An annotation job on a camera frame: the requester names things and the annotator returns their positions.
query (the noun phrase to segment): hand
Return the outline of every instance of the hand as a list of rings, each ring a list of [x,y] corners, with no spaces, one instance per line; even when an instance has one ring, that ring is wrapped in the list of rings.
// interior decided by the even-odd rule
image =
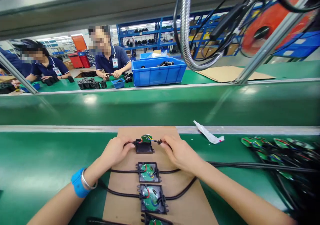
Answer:
[[[18,80],[12,80],[11,84],[15,87],[18,87],[21,84],[21,82],[19,82]]]
[[[105,161],[110,168],[121,162],[126,157],[127,153],[134,147],[135,146],[133,145],[133,140],[131,138],[115,137],[109,141],[101,154],[100,159]]]
[[[161,140],[165,143],[161,143],[160,146],[166,151],[170,161],[181,170],[195,175],[197,168],[204,161],[189,144],[172,136],[164,136]]]
[[[49,79],[49,78],[51,78],[52,76],[44,76],[44,77],[42,77],[41,79],[44,81],[44,80],[47,80],[47,79]]]
[[[113,73],[111,73],[111,75],[112,75],[114,78],[118,79],[118,78],[122,75],[122,70],[121,70],[121,69],[116,70],[116,71],[114,71]]]

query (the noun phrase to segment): blue plastic bin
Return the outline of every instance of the blue plastic bin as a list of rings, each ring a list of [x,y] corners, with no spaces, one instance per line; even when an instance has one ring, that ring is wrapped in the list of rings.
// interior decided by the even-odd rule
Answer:
[[[174,65],[157,67],[164,61]],[[184,61],[171,57],[154,58],[132,62],[133,85],[135,87],[179,83],[187,65]]]
[[[123,78],[120,78],[120,79],[118,79],[118,80],[113,80],[113,81],[111,81],[111,82],[113,83],[115,89],[123,88],[123,87],[124,87],[124,83],[125,83],[125,81],[124,81]]]
[[[287,56],[305,58],[313,53],[320,46],[320,32],[306,32],[303,35],[297,34],[292,40],[281,46],[274,56]]]

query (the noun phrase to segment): green workbench surface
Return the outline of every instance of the green workbench surface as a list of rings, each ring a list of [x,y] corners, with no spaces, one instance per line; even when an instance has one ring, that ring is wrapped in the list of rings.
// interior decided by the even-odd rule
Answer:
[[[292,62],[292,63],[274,63],[262,64],[257,72],[265,73],[276,77],[276,79],[297,79],[297,78],[316,78],[320,77],[320,61],[308,62]],[[95,77],[96,81],[102,81],[102,78]],[[60,82],[48,87],[46,84],[40,83],[40,92],[57,92],[57,91],[75,91],[80,90],[77,83],[70,83],[67,79],[62,79]],[[181,83],[170,85],[188,85],[188,84],[203,84],[216,83],[215,81],[196,73],[192,70],[186,70]],[[133,82],[125,83],[125,88],[134,87]],[[107,82],[107,89],[114,88],[111,81]]]
[[[26,224],[48,200],[70,182],[71,176],[76,171],[89,166],[102,153],[108,141],[116,135],[116,133],[1,132],[1,224]],[[242,135],[225,135],[225,141],[217,145],[209,144],[201,134],[180,136],[206,161],[258,161],[248,148],[240,143]],[[290,137],[305,142],[320,142],[319,136]],[[287,211],[286,201],[283,200],[268,172],[240,168],[220,168],[220,170],[277,208]],[[102,177],[106,183],[109,176],[108,172]],[[245,224],[213,190],[203,183],[202,187],[220,225]],[[71,224],[85,224],[88,216],[101,218],[105,199],[106,191],[100,188],[92,191],[80,206]]]

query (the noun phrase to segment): storage rack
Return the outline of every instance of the storage rack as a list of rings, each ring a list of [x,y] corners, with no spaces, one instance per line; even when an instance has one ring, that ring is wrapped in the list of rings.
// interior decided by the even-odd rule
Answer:
[[[255,10],[260,9],[261,6],[255,6],[251,12],[251,15]],[[215,14],[223,13],[223,12],[229,12],[232,9],[232,7],[227,7],[227,8],[221,8],[219,9]],[[191,21],[194,21],[196,25],[190,26],[190,31],[192,29],[199,28],[202,21],[204,20],[203,16],[208,15],[211,11],[204,11],[204,12],[195,12],[190,14]],[[218,22],[221,16],[220,15],[213,15],[211,19],[203,26],[201,29],[202,35],[200,39],[194,40],[194,47],[195,48],[195,54],[198,54],[200,47],[204,44],[204,42],[209,41],[209,39],[204,39],[205,35],[207,32],[210,32],[213,30]],[[134,49],[145,49],[145,52],[147,49],[153,48],[153,49],[167,49],[170,46],[176,45],[177,43],[174,41],[170,42],[161,42],[161,34],[165,32],[173,32],[173,28],[165,28],[162,27],[162,23],[164,21],[172,21],[173,17],[161,17],[161,18],[156,18],[156,19],[150,19],[150,20],[143,20],[143,21],[136,21],[136,22],[129,22],[129,23],[122,23],[122,24],[117,24],[117,33],[118,33],[118,39],[119,39],[119,46],[122,46],[125,50],[134,50]],[[134,26],[134,25],[139,25],[139,24],[147,24],[147,23],[155,23],[155,28],[154,31],[148,31],[148,32],[141,32],[141,33],[134,33],[133,30],[128,30],[128,31],[122,31],[123,27],[129,27],[129,26]],[[144,46],[133,46],[133,47],[128,47],[123,43],[123,38],[126,37],[135,37],[135,36],[143,36],[143,35],[150,35],[154,34],[154,40],[157,41],[154,44],[147,44]],[[237,40],[239,40],[242,37],[242,35],[239,35],[236,37]],[[217,40],[223,40],[224,36],[218,38]],[[236,49],[235,53],[233,55],[229,56],[236,56],[239,51],[239,47]]]

